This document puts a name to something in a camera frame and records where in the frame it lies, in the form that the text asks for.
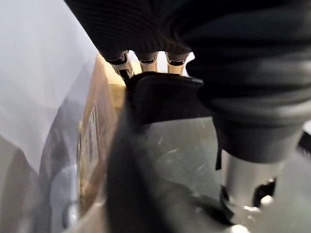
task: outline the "white wall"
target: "white wall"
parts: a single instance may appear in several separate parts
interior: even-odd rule
[[[0,136],[38,172],[58,107],[96,50],[62,0],[2,0],[0,32]]]
[[[0,232],[49,233],[97,51],[63,0],[2,0],[0,32]]]

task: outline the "silver metal part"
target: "silver metal part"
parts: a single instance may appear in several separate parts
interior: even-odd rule
[[[140,62],[140,67],[142,72],[148,72],[153,71],[157,72],[157,52],[156,53],[150,53],[150,54],[144,54],[143,57],[139,57],[138,59]]]
[[[221,202],[228,220],[234,224],[249,225],[256,222],[261,208],[272,203],[272,195],[259,196],[257,190],[275,182],[284,161],[272,164],[251,163],[222,151]]]
[[[140,67],[141,67],[142,72],[147,72],[147,71],[157,72],[156,65],[157,65],[156,58],[153,62],[150,62],[150,63],[140,61]]]
[[[176,55],[165,53],[167,58],[167,71],[170,74],[182,74],[189,53]]]
[[[121,60],[109,60],[109,62],[112,67],[114,68],[115,72],[119,74],[124,80],[130,79],[133,77],[134,72],[132,69],[131,61],[129,60],[127,51],[124,51]]]

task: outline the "white surface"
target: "white surface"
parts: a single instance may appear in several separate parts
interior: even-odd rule
[[[311,134],[311,120],[305,124],[304,129],[307,133]]]
[[[0,136],[38,173],[57,110],[96,49],[62,0],[3,0]]]

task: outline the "robotic hand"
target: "robotic hand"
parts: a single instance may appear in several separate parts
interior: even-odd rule
[[[273,200],[286,159],[311,118],[311,4],[307,0],[66,0],[101,55],[124,80],[156,71],[204,82],[222,170],[220,202],[232,223],[252,221]]]

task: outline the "metal cylinder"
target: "metal cylinder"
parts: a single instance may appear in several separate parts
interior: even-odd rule
[[[284,163],[252,163],[222,151],[220,200],[229,221],[242,225],[256,221],[261,208],[272,203],[276,176]]]
[[[171,54],[165,53],[167,58],[167,70],[170,74],[182,74],[189,53]]]

